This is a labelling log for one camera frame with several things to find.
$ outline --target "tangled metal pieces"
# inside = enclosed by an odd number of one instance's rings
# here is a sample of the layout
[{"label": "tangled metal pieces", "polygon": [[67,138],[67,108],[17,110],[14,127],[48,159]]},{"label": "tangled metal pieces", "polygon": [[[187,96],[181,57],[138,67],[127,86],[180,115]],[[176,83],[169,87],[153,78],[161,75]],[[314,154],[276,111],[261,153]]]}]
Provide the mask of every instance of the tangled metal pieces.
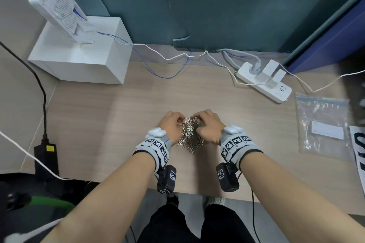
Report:
[{"label": "tangled metal pieces", "polygon": [[208,143],[196,132],[196,128],[201,126],[197,117],[191,116],[185,119],[182,127],[182,137],[177,143],[179,146],[184,146],[191,153],[198,151],[198,149]]}]

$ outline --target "hand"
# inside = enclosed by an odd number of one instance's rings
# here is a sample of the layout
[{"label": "hand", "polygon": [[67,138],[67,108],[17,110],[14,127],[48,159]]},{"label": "hand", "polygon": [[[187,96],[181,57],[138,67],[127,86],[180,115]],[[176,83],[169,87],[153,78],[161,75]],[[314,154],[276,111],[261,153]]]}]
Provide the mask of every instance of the hand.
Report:
[{"label": "hand", "polygon": [[166,136],[172,141],[172,145],[175,145],[183,134],[181,123],[184,119],[185,116],[180,112],[169,111],[158,124],[158,127],[166,131]]},{"label": "hand", "polygon": [[220,145],[219,138],[224,133],[226,125],[222,123],[219,116],[211,110],[200,111],[194,116],[204,121],[205,127],[199,127],[196,132],[206,141]]}]

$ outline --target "black pants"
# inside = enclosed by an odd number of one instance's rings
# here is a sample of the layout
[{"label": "black pants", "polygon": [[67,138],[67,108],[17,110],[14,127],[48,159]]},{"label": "black pants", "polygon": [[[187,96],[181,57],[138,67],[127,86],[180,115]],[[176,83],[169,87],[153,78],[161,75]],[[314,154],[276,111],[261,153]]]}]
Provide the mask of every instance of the black pants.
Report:
[{"label": "black pants", "polygon": [[189,230],[184,214],[174,205],[164,205],[152,215],[138,243],[203,242],[255,243],[238,215],[222,205],[209,205],[200,239]]}]

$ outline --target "desk surface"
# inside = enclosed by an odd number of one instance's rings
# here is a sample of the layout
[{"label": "desk surface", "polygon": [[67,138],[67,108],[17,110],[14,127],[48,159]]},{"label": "desk surface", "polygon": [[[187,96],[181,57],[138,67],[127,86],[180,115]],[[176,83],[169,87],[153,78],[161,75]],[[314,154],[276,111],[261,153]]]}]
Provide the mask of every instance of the desk surface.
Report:
[{"label": "desk surface", "polygon": [[[164,76],[181,67],[151,66]],[[314,89],[336,77],[313,72],[299,76]],[[293,92],[304,93],[294,77],[284,82]],[[317,95],[346,97],[341,82]],[[130,62],[124,85],[60,81],[48,108],[48,135],[57,144],[60,175],[101,182],[132,155],[167,111],[190,116],[208,108],[225,124],[244,127],[268,156],[345,212],[365,215],[355,163],[299,153],[294,94],[286,103],[275,104],[249,86],[235,87],[227,70],[214,66],[187,65],[174,79],[161,79],[143,63]],[[222,161],[215,146],[206,145],[195,154],[174,146],[169,163],[177,169],[175,191],[251,200],[244,176],[236,192],[221,191],[215,167]],[[23,171],[33,169],[34,162],[27,158]],[[156,188],[156,182],[152,177],[150,188]]]}]

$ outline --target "power strip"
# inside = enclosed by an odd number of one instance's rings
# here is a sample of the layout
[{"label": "power strip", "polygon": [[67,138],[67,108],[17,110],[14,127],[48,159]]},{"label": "power strip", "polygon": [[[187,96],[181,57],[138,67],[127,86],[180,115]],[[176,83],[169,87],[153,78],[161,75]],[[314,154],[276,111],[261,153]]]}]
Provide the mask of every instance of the power strip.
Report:
[{"label": "power strip", "polygon": [[243,66],[236,72],[238,78],[248,84],[254,84],[252,87],[266,95],[275,102],[281,104],[288,100],[292,89],[283,84],[281,79],[285,76],[285,71],[278,70],[272,77],[279,63],[271,60],[263,71],[259,74],[251,74],[250,70],[253,65],[245,62]]}]

